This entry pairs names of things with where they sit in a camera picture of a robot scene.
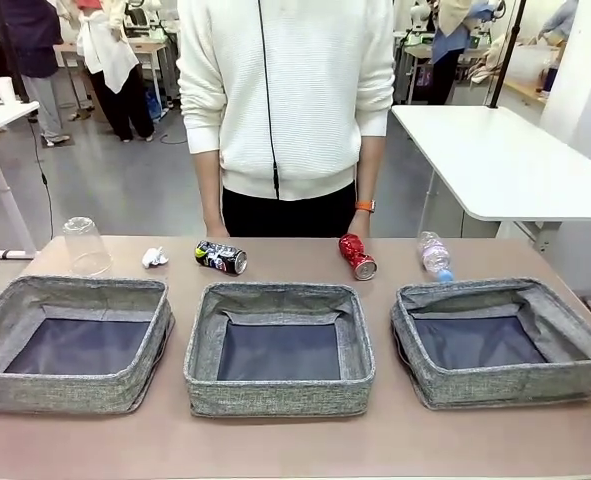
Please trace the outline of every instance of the hand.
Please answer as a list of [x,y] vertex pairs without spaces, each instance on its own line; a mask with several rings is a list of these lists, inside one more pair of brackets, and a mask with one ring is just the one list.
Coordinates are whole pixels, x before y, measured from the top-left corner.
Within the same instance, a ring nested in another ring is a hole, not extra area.
[[362,239],[369,238],[371,236],[371,212],[357,210],[353,221],[348,227],[348,233],[357,235]]
[[111,30],[111,35],[113,36],[116,42],[122,40],[122,30],[119,28],[113,28]]
[[209,238],[228,238],[228,230],[221,219],[213,223],[206,223],[206,236]]

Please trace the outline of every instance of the storage box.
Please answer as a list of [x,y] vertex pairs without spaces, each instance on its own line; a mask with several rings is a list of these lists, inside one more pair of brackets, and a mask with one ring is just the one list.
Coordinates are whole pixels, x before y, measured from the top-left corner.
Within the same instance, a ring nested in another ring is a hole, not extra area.
[[184,376],[195,415],[349,416],[375,376],[349,287],[220,283],[204,291]]
[[591,326],[532,279],[402,288],[393,330],[429,408],[583,400],[591,394]]
[[172,324],[160,282],[15,280],[0,295],[0,411],[134,410]]

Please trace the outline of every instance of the red shirt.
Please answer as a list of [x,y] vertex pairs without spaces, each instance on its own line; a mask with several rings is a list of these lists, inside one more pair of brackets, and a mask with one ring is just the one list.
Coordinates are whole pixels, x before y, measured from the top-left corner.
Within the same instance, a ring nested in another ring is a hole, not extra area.
[[102,9],[102,2],[100,0],[75,0],[77,8],[98,8]]

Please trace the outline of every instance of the clear plastic cup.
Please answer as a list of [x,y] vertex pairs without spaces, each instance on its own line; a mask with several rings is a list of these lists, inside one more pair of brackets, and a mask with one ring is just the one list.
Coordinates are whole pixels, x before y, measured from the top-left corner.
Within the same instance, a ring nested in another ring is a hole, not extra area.
[[113,259],[106,251],[93,220],[71,218],[64,224],[63,232],[72,273],[92,277],[111,267]]
[[0,100],[4,102],[4,105],[18,103],[11,77],[0,77]]

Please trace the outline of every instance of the crumpled paper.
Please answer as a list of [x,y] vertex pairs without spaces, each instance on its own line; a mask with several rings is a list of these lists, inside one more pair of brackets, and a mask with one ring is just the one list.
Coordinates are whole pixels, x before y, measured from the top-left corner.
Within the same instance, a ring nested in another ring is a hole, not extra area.
[[168,258],[164,255],[162,247],[149,248],[146,250],[144,257],[142,258],[142,265],[144,268],[157,267],[159,265],[166,265]]

